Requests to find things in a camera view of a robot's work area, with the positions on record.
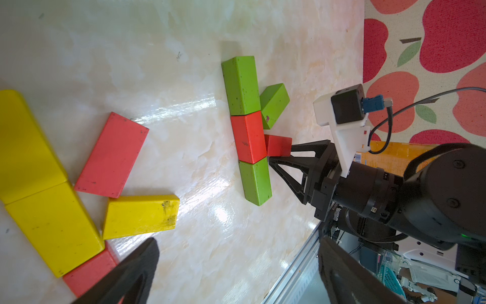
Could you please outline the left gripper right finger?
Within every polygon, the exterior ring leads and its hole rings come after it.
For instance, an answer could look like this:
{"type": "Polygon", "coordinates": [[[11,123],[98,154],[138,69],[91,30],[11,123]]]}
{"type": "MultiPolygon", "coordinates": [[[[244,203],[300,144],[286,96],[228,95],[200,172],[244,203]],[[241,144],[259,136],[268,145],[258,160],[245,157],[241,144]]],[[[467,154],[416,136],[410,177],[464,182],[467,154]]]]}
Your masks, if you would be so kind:
{"type": "Polygon", "coordinates": [[[329,237],[320,239],[318,264],[331,303],[406,303],[329,237]]]}

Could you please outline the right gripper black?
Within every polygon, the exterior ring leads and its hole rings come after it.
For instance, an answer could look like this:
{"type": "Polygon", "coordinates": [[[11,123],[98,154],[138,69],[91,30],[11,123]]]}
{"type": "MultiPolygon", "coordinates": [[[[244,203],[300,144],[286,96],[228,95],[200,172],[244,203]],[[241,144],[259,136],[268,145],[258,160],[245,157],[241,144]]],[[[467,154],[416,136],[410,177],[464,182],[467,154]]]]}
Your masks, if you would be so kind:
{"type": "Polygon", "coordinates": [[[335,144],[328,139],[295,144],[291,152],[314,152],[315,157],[270,157],[269,165],[303,205],[309,203],[315,208],[315,218],[324,222],[342,172],[335,144]],[[299,170],[301,181],[284,167],[299,170]]]}

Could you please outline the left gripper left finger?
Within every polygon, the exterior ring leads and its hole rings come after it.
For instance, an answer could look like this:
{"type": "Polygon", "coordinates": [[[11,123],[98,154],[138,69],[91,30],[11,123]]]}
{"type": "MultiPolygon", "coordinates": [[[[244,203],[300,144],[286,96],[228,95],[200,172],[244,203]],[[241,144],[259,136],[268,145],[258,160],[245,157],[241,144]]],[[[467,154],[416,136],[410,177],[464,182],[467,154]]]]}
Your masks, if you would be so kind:
{"type": "Polygon", "coordinates": [[[146,303],[159,260],[158,243],[146,239],[75,303],[146,303]]]}

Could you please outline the yellow block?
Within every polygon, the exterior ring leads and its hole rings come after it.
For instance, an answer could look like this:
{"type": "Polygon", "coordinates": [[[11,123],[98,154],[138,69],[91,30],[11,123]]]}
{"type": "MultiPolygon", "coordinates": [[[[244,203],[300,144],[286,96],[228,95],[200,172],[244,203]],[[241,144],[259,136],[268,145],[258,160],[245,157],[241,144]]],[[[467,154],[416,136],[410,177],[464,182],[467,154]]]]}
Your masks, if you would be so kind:
{"type": "Polygon", "coordinates": [[[105,249],[69,182],[10,203],[6,211],[56,277],[63,277],[105,249]]]}
{"type": "Polygon", "coordinates": [[[68,181],[23,96],[1,91],[1,201],[4,204],[68,181]]]}
{"type": "Polygon", "coordinates": [[[180,199],[175,195],[110,198],[103,239],[157,233],[176,227],[180,199]]]}

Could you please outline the red block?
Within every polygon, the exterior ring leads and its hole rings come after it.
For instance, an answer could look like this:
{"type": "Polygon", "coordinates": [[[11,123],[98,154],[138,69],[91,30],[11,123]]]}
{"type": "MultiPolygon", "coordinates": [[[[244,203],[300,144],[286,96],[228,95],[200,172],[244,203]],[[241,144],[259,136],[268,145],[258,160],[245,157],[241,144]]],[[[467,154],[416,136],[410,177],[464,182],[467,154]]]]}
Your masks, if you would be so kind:
{"type": "Polygon", "coordinates": [[[63,280],[70,291],[77,298],[80,298],[117,265],[118,258],[116,254],[110,248],[109,244],[105,243],[105,249],[102,252],[64,275],[63,280]]]}
{"type": "Polygon", "coordinates": [[[143,125],[110,113],[74,189],[120,197],[148,133],[143,125]]]}
{"type": "Polygon", "coordinates": [[[240,161],[255,164],[267,156],[261,112],[231,116],[235,146],[240,161]]]}
{"type": "Polygon", "coordinates": [[[268,157],[289,157],[292,138],[265,134],[265,145],[268,157]]]}

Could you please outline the green block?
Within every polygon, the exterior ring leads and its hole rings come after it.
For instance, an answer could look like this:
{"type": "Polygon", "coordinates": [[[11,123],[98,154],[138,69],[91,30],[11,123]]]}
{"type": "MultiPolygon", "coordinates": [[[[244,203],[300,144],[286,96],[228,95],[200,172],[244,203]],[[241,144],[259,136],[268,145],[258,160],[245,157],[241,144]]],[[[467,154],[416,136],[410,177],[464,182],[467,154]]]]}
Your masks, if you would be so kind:
{"type": "Polygon", "coordinates": [[[272,197],[267,158],[255,164],[239,161],[239,170],[245,199],[256,206],[262,206],[272,197]]]}
{"type": "Polygon", "coordinates": [[[270,130],[290,102],[283,83],[268,86],[260,95],[263,129],[270,130]]]}
{"type": "Polygon", "coordinates": [[[221,63],[231,116],[261,110],[254,56],[236,56],[221,63]]]}

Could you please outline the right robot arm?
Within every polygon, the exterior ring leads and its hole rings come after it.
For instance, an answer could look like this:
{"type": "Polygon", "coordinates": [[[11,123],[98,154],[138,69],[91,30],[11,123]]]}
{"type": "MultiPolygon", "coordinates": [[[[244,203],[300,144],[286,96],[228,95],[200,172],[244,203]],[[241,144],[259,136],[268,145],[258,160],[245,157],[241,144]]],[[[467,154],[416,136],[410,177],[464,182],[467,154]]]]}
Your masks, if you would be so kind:
{"type": "Polygon", "coordinates": [[[272,157],[270,167],[302,204],[325,221],[337,203],[439,250],[457,247],[454,268],[485,285],[485,149],[439,145],[413,159],[402,176],[353,162],[343,173],[329,140],[297,144],[313,157],[272,157]]]}

